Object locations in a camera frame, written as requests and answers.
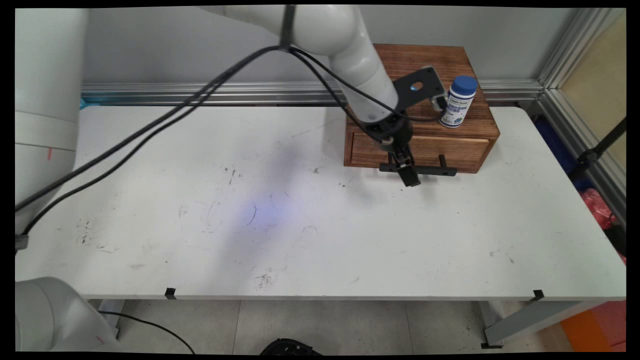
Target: white table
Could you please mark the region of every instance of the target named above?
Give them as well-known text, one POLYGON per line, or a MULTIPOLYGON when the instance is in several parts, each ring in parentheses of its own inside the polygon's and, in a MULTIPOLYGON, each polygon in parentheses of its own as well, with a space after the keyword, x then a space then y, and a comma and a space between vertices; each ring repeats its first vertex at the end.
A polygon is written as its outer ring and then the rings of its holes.
MULTIPOLYGON (((77 164, 167 110, 84 109, 77 164)), ((625 299, 625 265, 529 118, 492 112, 501 136, 477 174, 405 188, 342 166, 339 108, 198 109, 44 217, 16 280, 90 299, 480 300, 489 344, 625 299)))

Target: drawer front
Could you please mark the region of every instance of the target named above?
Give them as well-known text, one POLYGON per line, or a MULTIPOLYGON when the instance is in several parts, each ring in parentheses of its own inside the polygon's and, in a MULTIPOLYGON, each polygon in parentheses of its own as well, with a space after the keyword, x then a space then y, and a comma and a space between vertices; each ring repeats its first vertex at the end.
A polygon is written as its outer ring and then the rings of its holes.
MULTIPOLYGON (((367 135, 351 135, 351 161, 345 165, 377 168, 380 163, 388 161, 387 153, 380 150, 378 144, 367 135)), ((447 166, 458 168, 458 172, 477 172, 489 140, 414 136, 410 145, 416 165, 440 166, 438 155, 443 154, 447 159, 447 166)))

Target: table leg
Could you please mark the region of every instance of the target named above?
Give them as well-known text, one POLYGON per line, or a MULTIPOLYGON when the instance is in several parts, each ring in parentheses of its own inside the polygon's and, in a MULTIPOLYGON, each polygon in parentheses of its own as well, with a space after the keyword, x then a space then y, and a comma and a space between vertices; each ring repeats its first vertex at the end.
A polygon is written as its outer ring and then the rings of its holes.
MULTIPOLYGON (((112 311, 115 313, 121 313, 125 301, 126 300, 103 300, 98 307, 98 311, 112 311)), ((117 339, 120 329, 118 329, 116 325, 118 324, 118 320, 120 319, 120 317, 118 315, 111 314, 104 314, 102 316, 105 320, 107 320, 107 323, 111 327, 111 330, 113 330, 113 336, 115 336, 117 339)))
POLYGON ((494 302, 481 302, 485 326, 484 335, 489 346, 501 346, 516 336, 526 336, 558 323, 573 315, 602 304, 579 301, 534 301, 523 309, 500 317, 501 308, 494 302))

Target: floor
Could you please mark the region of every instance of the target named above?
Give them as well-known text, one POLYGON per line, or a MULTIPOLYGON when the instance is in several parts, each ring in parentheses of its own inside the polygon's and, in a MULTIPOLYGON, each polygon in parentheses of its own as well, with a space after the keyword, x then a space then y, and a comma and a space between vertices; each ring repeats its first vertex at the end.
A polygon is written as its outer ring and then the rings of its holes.
MULTIPOLYGON (((523 304, 505 302, 507 314, 523 304)), ((410 355, 572 351, 559 324, 483 350, 476 302, 128 300, 122 310, 165 326, 197 354, 258 355, 292 338, 322 355, 410 355)), ((118 339, 132 352, 187 353, 166 332, 121 318, 118 339)))

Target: blue bottle cap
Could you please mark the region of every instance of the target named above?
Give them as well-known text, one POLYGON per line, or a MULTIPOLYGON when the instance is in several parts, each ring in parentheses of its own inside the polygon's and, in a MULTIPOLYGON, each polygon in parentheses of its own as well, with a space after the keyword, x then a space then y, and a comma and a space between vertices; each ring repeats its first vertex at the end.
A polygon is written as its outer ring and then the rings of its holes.
POLYGON ((458 76, 451 85, 451 90, 460 95, 473 95, 476 92, 478 81, 470 76, 458 76))

